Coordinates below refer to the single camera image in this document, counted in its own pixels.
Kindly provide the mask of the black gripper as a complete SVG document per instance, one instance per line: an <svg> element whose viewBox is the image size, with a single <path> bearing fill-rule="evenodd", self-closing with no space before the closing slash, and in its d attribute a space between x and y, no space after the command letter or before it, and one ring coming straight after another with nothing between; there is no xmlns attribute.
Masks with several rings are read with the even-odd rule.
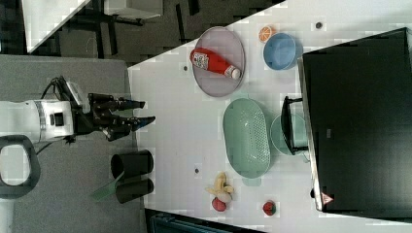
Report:
<svg viewBox="0 0 412 233"><path fill-rule="evenodd" d="M75 114L75 135L86 135L101 131L109 142L128 136L130 131L136 131L155 121L154 116L127 118L115 115L115 111L143 109L144 101L126 100L113 95L90 93L87 96L90 111L86 114Z"/></svg>

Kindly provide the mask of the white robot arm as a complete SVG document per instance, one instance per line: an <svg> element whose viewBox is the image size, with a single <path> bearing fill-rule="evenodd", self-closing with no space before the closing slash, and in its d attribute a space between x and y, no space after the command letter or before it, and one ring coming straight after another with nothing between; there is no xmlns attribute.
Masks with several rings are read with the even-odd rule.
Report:
<svg viewBox="0 0 412 233"><path fill-rule="evenodd" d="M97 94L87 104L76 100L27 100L1 103L1 197L18 199L36 187L41 177L38 143L102 132L112 142L155 119L118 116L116 111L141 109L144 103Z"/></svg>

